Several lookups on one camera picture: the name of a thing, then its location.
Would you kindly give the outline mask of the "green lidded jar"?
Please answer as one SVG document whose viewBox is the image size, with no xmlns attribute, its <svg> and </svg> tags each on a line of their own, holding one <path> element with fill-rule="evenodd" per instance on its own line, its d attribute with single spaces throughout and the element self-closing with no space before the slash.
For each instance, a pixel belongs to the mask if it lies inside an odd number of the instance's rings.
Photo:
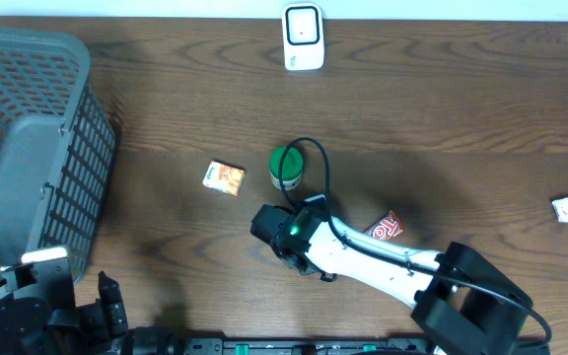
<svg viewBox="0 0 568 355">
<path fill-rule="evenodd" d="M 269 159 L 269 173 L 271 183 L 278 189 L 280 182 L 286 190 L 297 188 L 302 181 L 304 173 L 304 157 L 296 148 L 290 148 L 284 153 L 286 147 L 276 148 Z"/>
</svg>

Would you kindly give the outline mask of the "orange chocolate bar wrapper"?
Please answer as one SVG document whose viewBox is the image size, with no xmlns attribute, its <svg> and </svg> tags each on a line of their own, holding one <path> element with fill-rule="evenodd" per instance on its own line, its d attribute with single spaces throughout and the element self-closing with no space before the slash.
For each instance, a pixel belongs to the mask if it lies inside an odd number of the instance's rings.
<svg viewBox="0 0 568 355">
<path fill-rule="evenodd" d="M 365 234 L 381 241 L 389 241 L 403 232 L 401 221 L 391 210 L 382 219 L 372 225 Z"/>
</svg>

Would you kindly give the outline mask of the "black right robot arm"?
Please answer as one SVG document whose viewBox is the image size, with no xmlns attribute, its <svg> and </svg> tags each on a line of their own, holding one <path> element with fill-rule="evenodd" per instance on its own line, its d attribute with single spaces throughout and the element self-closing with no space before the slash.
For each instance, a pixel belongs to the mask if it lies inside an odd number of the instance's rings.
<svg viewBox="0 0 568 355">
<path fill-rule="evenodd" d="M 530 354 L 542 346 L 521 338 L 532 299 L 466 245 L 436 251 L 379 241 L 312 203 L 298 211 L 264 204 L 250 232 L 302 275 L 345 276 L 398 299 L 438 354 Z"/>
</svg>

